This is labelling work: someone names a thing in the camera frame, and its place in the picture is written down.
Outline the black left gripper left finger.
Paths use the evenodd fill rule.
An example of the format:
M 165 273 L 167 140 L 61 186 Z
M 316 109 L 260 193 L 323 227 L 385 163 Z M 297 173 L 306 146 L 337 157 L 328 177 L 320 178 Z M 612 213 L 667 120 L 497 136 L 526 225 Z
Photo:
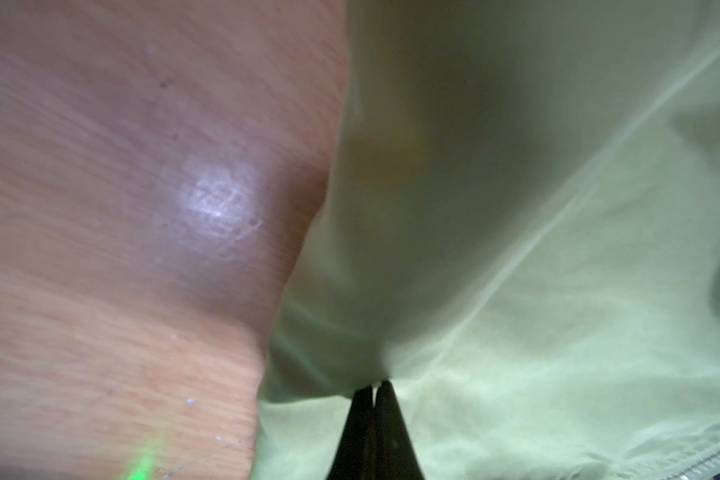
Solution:
M 375 478 L 374 396 L 368 386 L 354 393 L 327 480 Z

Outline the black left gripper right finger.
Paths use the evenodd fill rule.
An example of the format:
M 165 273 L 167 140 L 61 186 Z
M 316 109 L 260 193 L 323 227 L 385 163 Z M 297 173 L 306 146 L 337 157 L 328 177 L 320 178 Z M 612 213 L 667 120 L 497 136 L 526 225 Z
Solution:
M 374 431 L 377 479 L 424 479 L 395 390 L 388 380 L 376 391 Z

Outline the green zip jacket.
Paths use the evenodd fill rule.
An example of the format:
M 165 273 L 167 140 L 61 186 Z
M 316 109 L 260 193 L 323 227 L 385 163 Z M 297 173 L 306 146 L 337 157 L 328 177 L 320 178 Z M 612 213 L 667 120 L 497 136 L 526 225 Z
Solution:
M 390 380 L 428 479 L 720 471 L 720 1 L 351 1 L 255 479 Z

